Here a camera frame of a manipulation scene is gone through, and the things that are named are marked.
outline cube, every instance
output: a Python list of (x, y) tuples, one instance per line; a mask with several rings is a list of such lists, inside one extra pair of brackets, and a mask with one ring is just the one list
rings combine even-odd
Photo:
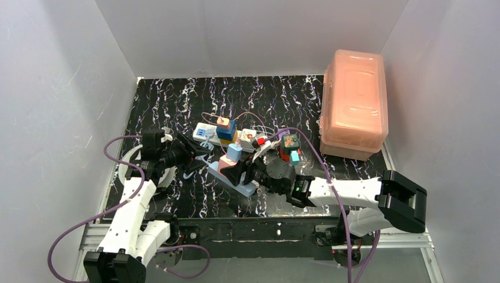
[(229, 122), (229, 119), (219, 117), (217, 118), (217, 126), (221, 127), (222, 129), (229, 130), (231, 123)]
[(292, 166), (295, 166), (299, 163), (300, 161), (300, 157), (298, 155), (298, 152), (296, 150), (292, 150), (292, 152), (290, 153), (290, 164)]
[(234, 162), (238, 162), (240, 156), (241, 156), (241, 151), (243, 149), (241, 146), (238, 146), (235, 143), (231, 143), (228, 146), (228, 153), (226, 154), (229, 159), (231, 159)]
[(231, 159), (229, 159), (227, 157), (227, 155), (223, 155), (221, 156), (221, 158), (219, 159), (219, 167), (217, 168), (217, 172), (219, 172), (221, 175), (223, 175), (221, 173), (221, 169), (222, 168), (226, 168), (226, 167), (229, 167), (229, 166), (235, 166), (236, 165), (236, 162), (232, 161)]
[(280, 147), (284, 154), (290, 155), (293, 150), (300, 148), (300, 141), (296, 134), (286, 134), (281, 137)]
[(236, 123), (234, 120), (229, 122), (229, 129), (225, 129), (219, 125), (217, 125), (217, 137), (221, 140), (233, 140), (236, 134)]

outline translucent storage box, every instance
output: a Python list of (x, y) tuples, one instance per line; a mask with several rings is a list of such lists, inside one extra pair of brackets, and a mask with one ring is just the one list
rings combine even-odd
[(389, 133), (381, 55), (337, 50), (325, 72), (320, 151), (367, 160)]

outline black table surface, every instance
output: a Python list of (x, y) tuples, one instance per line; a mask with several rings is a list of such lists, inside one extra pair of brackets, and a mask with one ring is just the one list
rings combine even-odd
[[(250, 111), (259, 115), (274, 131), (287, 126), (301, 129), (319, 152), (322, 93), (322, 75), (141, 80), (125, 134), (140, 134), (143, 129), (167, 126), (174, 133), (180, 131), (191, 136), (197, 123), (203, 122), (201, 112), (234, 118)], [(252, 115), (244, 115), (237, 121), (238, 129), (254, 124), (259, 121)], [(295, 167), (296, 171), (324, 177), (319, 161), (304, 138), (300, 139), (301, 163)], [(120, 154), (124, 155), (138, 144), (139, 140), (125, 140)], [(212, 161), (221, 155), (221, 149), (215, 147)], [(367, 179), (381, 176), (386, 169), (381, 152), (365, 162), (323, 154), (321, 157), (336, 179)], [(117, 173), (114, 176), (106, 208), (118, 204), (123, 192)], [(325, 216), (338, 215), (339, 211), (337, 206), (293, 207), (285, 201), (284, 195), (270, 194), (264, 189), (258, 189), (247, 198), (208, 174), (207, 168), (197, 171), (190, 179), (178, 173), (172, 184), (163, 190), (151, 200), (146, 218), (156, 212), (172, 212), (178, 218), (231, 218)]]

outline cyan block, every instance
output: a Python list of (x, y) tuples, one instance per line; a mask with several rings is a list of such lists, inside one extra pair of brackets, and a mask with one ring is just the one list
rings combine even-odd
[(292, 150), (290, 152), (290, 164), (292, 166), (295, 166), (295, 165), (298, 164), (299, 161), (300, 161), (300, 157), (299, 157), (297, 151), (296, 150)]
[(236, 123), (234, 120), (229, 122), (229, 129), (224, 129), (222, 127), (217, 126), (216, 132), (217, 137), (221, 140), (233, 140), (233, 137), (236, 133)]
[(241, 146), (238, 146), (235, 143), (231, 143), (228, 146), (228, 152), (226, 155), (229, 159), (231, 159), (231, 161), (238, 162), (238, 160), (241, 156), (241, 150), (242, 150)]

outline white wall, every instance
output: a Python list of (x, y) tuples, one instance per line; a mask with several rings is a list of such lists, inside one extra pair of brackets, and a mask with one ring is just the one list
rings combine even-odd
[(397, 170), (429, 191), (446, 282), (498, 282), (500, 2), (410, 0), (382, 50)]
[[(94, 1), (2, 1), (2, 282), (56, 281), (48, 248), (98, 210), (112, 167), (102, 148), (122, 133), (135, 84)], [(55, 253), (70, 278), (81, 232)]]
[(378, 53), (407, 0), (97, 0), (138, 77), (322, 74)]

